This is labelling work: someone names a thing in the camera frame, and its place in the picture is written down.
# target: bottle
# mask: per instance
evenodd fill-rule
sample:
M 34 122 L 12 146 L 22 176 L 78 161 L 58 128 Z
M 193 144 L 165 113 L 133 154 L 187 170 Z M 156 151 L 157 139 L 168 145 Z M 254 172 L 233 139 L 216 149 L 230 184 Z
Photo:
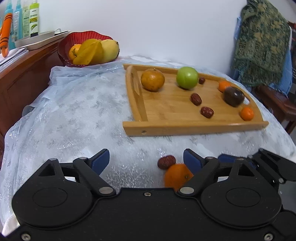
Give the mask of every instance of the bottle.
M 17 0 L 17 7 L 13 14 L 13 28 L 15 33 L 15 41 L 22 39 L 22 6 L 20 0 Z
M 30 10 L 29 10 L 29 4 L 28 1 L 25 1 L 25 4 L 22 8 L 22 32 L 23 37 L 29 37 L 30 31 L 29 31 L 29 16 L 30 16 Z
M 11 0 L 7 1 L 7 7 L 5 10 L 5 15 L 8 13 L 12 13 L 13 14 L 13 10 L 12 10 L 12 2 Z M 8 40 L 8 49 L 15 49 L 15 36 L 14 36 L 14 32 L 13 32 L 13 21 L 11 22 L 11 27 L 10 27 L 10 35 L 9 35 L 9 40 Z
M 29 26 L 30 26 L 30 37 L 35 37 L 38 35 L 38 20 L 39 20 L 39 3 L 37 0 L 33 0 L 30 5 L 30 17 L 29 17 Z

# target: blue cloth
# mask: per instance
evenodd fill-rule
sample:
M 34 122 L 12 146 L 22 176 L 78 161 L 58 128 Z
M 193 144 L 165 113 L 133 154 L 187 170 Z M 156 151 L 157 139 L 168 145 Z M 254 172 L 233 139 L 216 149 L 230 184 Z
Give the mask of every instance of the blue cloth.
M 241 17 L 238 17 L 237 18 L 237 25 L 235 27 L 235 32 L 234 32 L 235 40 L 238 39 L 241 22 L 242 22 Z M 290 91 L 290 88 L 292 86 L 292 78 L 293 78 L 293 76 L 292 76 L 292 57 L 291 57 L 291 51 L 288 48 L 287 53 L 286 53 L 285 62 L 284 62 L 283 75 L 282 75 L 281 81 L 279 82 L 279 84 L 272 83 L 269 85 L 269 87 L 271 87 L 274 90 L 281 92 L 282 94 L 287 96 Z M 234 71 L 232 79 L 240 82 L 240 74 L 237 69 Z M 245 86 L 245 87 L 248 90 L 251 89 L 250 86 Z

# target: brown wooden furniture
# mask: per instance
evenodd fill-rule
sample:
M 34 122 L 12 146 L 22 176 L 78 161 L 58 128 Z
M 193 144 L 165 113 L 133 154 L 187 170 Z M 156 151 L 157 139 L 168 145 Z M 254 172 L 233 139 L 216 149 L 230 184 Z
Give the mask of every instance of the brown wooden furniture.
M 51 68 L 63 66 L 57 54 L 60 40 L 30 51 L 0 72 L 0 162 L 5 134 L 22 117 L 23 108 L 47 88 Z
M 268 125 L 263 121 L 261 112 L 253 99 L 240 87 L 249 100 L 248 106 L 254 111 L 251 121 L 244 121 L 239 113 L 246 106 L 228 105 L 218 90 L 221 77 L 199 73 L 206 79 L 203 85 L 197 84 L 192 90 L 184 90 L 177 86 L 176 75 L 178 70 L 148 65 L 124 64 L 126 70 L 126 89 L 128 100 L 135 121 L 124 121 L 123 128 L 131 136 L 159 136 L 159 135 L 186 135 L 217 132 L 234 132 L 258 130 Z M 165 76 L 164 86 L 158 92 L 150 92 L 143 88 L 140 78 L 146 69 L 155 68 Z M 192 93 L 197 93 L 202 99 L 200 106 L 190 101 Z M 203 106 L 214 110 L 212 118 L 207 119 L 200 114 Z
M 267 109 L 273 111 L 280 123 L 289 121 L 285 130 L 290 134 L 296 126 L 296 106 L 286 96 L 268 86 L 256 87 L 255 94 Z

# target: wooden tray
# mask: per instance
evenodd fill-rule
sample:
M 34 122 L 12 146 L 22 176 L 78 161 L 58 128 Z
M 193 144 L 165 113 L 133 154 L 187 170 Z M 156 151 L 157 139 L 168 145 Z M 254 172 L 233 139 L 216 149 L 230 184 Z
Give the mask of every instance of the wooden tray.
M 232 107 L 222 99 L 218 90 L 221 77 L 199 73 L 206 79 L 203 85 L 197 84 L 192 90 L 177 86 L 178 69 L 148 65 L 124 64 L 126 70 L 126 89 L 131 111 L 135 121 L 124 121 L 123 128 L 129 136 L 191 135 L 202 133 L 235 132 L 262 129 L 268 125 L 263 121 L 260 110 L 253 99 L 240 87 L 232 86 L 244 92 L 254 111 L 251 121 L 241 119 L 239 112 L 246 106 Z M 150 68 L 160 70 L 165 76 L 164 86 L 158 92 L 145 90 L 141 85 L 143 71 Z M 200 106 L 190 101 L 192 93 L 198 93 L 202 99 Z M 212 118 L 200 114 L 203 106 L 214 110 Z

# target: tray handle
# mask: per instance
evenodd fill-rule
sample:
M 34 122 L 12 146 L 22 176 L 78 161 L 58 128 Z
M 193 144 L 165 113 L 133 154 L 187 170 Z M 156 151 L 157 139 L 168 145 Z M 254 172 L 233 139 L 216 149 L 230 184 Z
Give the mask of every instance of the tray handle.
M 132 65 L 126 69 L 126 90 L 135 121 L 148 121 L 138 72 Z

